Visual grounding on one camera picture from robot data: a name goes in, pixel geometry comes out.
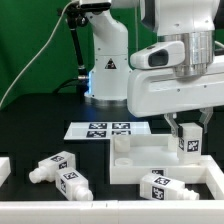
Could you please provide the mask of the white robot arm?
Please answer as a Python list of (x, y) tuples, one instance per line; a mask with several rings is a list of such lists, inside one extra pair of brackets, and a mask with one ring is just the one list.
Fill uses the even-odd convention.
[(139, 0), (142, 24), (157, 42), (131, 55), (133, 71), (125, 83), (113, 84), (108, 58), (90, 73), (88, 101), (107, 105), (126, 92), (136, 117), (164, 115), (174, 133), (173, 115), (200, 110), (207, 124), (213, 108), (224, 105), (224, 54), (215, 52), (214, 23), (222, 0)]

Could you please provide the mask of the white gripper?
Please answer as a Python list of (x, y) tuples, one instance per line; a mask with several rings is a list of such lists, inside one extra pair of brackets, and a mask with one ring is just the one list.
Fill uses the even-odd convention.
[(176, 112), (201, 109), (204, 132), (215, 106), (224, 105), (224, 55), (216, 56), (201, 76), (178, 77), (176, 65), (185, 59), (181, 41), (157, 42), (131, 55), (127, 106), (135, 117), (165, 114), (174, 137), (179, 136)]

